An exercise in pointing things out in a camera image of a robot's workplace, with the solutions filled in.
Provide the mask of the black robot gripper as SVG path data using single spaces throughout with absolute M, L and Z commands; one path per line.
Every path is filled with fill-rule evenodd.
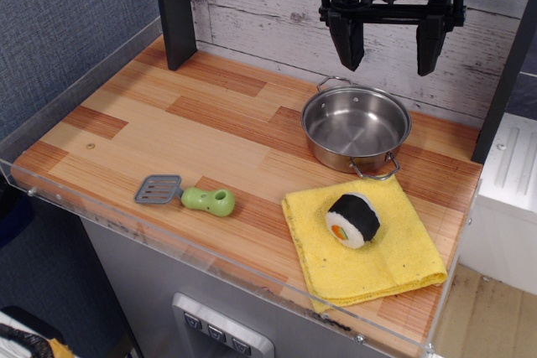
M 464 0 L 321 0 L 320 21 L 328 23 L 341 64 L 355 71 L 364 56 L 364 23 L 418 24 L 418 75 L 435 70 L 446 38 L 466 20 Z

